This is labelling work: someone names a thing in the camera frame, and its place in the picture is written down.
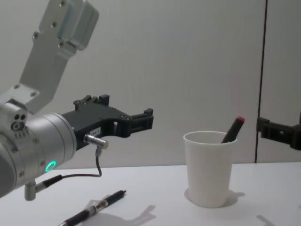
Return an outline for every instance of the white table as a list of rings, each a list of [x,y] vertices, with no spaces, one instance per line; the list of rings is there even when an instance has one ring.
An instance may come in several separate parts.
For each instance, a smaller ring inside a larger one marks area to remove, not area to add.
[[[96,169],[54,170],[57,174]],[[122,200],[83,226],[301,226],[301,163],[233,165],[228,207],[205,209],[185,197],[185,166],[103,169],[102,178],[69,178],[24,200],[24,188],[0,199],[1,226],[57,226],[99,200],[126,189]]]

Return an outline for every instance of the gray wall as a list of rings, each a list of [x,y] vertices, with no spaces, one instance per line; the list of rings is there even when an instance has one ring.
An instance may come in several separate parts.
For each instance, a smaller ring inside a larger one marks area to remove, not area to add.
[[[261,117],[299,123],[301,111],[301,1],[270,0],[266,30]],[[301,161],[288,145],[259,139],[258,162]]]
[[[69,61],[41,113],[71,111],[87,94],[109,94],[111,105],[129,114],[154,108],[153,130],[107,138],[106,167],[184,164],[183,134],[226,131],[242,115],[247,120],[234,160],[254,161],[264,1],[90,2],[100,11],[91,42]],[[0,2],[1,92],[18,81],[46,5]],[[91,146],[64,165],[94,166]]]

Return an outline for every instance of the marker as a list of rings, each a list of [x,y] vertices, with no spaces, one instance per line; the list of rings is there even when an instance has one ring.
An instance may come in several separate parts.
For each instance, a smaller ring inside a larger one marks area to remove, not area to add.
[[[222,140],[222,144],[235,141],[241,127],[243,126],[245,119],[241,116],[237,117],[233,122],[231,128],[228,130],[224,139]]]
[[[101,200],[96,205],[89,207],[88,209],[83,210],[82,212],[78,213],[77,215],[73,216],[72,218],[65,220],[60,226],[75,226],[84,220],[89,219],[90,217],[94,216],[99,211],[103,210],[104,208],[112,205],[113,203],[117,202],[119,199],[123,198],[126,191],[119,191],[114,193],[113,195],[109,196],[108,198]]]

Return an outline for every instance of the white paper cup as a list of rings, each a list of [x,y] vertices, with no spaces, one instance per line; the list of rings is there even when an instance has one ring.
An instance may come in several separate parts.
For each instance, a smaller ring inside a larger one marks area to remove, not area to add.
[[[184,135],[191,201],[201,207],[221,207],[229,194],[232,150],[237,139],[221,144],[226,133],[196,131]]]

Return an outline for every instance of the green led ring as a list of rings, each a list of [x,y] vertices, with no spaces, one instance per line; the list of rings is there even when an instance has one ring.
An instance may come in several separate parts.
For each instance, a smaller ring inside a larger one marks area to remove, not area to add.
[[[49,172],[49,171],[51,171],[55,166],[56,166],[56,161],[52,161],[52,162],[50,162],[50,163],[46,166],[45,171],[46,171],[46,172]]]

